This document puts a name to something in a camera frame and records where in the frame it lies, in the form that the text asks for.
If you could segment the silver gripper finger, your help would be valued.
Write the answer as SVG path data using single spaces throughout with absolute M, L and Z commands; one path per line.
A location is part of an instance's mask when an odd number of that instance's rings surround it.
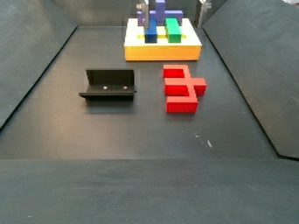
M 148 29 L 149 26 L 149 1 L 148 0 L 139 0 L 136 4 L 136 12 L 137 12 L 137 19 L 139 24 Z

